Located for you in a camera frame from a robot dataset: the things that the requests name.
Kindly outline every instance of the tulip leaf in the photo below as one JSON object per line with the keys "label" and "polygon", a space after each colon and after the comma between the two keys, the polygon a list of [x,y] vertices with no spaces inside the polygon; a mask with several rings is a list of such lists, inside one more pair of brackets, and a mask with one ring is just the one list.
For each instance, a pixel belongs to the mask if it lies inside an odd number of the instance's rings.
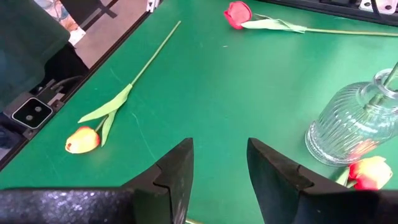
{"label": "tulip leaf", "polygon": [[102,137],[101,137],[101,147],[105,145],[106,140],[108,138],[109,131],[111,130],[114,117],[116,115],[117,110],[114,110],[108,114],[108,118],[106,118],[104,125],[102,126]]}
{"label": "tulip leaf", "polygon": [[349,176],[349,168],[345,168],[344,172],[337,178],[336,183],[346,186],[347,185],[347,180]]}
{"label": "tulip leaf", "polygon": [[255,14],[257,17],[262,17],[265,19],[260,19],[257,21],[247,21],[242,23],[242,26],[247,29],[272,29],[272,30],[285,30],[292,32],[304,33],[307,28],[304,26],[298,26],[295,24],[291,24],[289,22],[285,22],[280,19],[273,19],[268,16],[263,16],[259,14]]}
{"label": "tulip leaf", "polygon": [[84,117],[80,118],[78,123],[82,123],[85,121],[89,121],[92,119],[97,119],[107,114],[110,114],[113,111],[119,109],[124,102],[126,102],[127,97],[129,96],[130,90],[132,88],[131,84],[128,84],[119,94],[117,94],[111,101],[105,103],[103,106],[94,110],[93,112],[85,115]]}

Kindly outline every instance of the red tulip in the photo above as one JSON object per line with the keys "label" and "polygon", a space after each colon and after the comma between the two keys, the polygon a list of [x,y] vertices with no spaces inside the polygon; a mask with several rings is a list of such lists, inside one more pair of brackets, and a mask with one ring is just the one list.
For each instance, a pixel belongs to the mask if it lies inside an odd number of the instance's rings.
{"label": "red tulip", "polygon": [[84,126],[77,129],[68,139],[65,150],[73,153],[85,153],[95,149],[101,142],[100,136],[90,127]]}
{"label": "red tulip", "polygon": [[251,10],[247,4],[241,1],[231,2],[229,8],[224,12],[225,18],[235,29],[243,29],[241,25],[251,19]]}
{"label": "red tulip", "polygon": [[391,178],[391,168],[384,162],[386,159],[374,156],[361,159],[349,165],[349,179],[356,180],[357,190],[379,190]]}

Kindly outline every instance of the glass vase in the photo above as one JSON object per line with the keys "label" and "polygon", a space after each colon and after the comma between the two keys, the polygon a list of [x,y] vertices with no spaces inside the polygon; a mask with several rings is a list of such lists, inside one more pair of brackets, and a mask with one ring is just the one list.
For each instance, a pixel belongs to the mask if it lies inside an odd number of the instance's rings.
{"label": "glass vase", "polygon": [[373,82],[342,88],[305,135],[311,154],[330,166],[347,166],[393,138],[398,130],[398,92],[383,85],[391,69]]}

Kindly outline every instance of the green table surface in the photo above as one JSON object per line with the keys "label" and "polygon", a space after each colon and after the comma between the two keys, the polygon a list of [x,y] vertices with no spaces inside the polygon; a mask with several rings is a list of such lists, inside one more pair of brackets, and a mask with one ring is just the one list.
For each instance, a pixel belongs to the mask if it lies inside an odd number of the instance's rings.
{"label": "green table surface", "polygon": [[[259,14],[302,26],[398,32],[382,26],[247,1]],[[185,137],[195,144],[188,216],[205,223],[262,223],[246,164],[248,137],[330,177],[304,132],[341,87],[370,81],[397,61],[398,39],[234,30],[227,0],[167,0],[107,60],[49,124],[0,172],[0,187],[119,186]],[[169,42],[119,110],[105,147],[64,150],[76,122],[110,100]],[[87,122],[96,126],[99,121]],[[391,140],[369,155],[398,170]],[[393,176],[385,189],[398,187]]]}

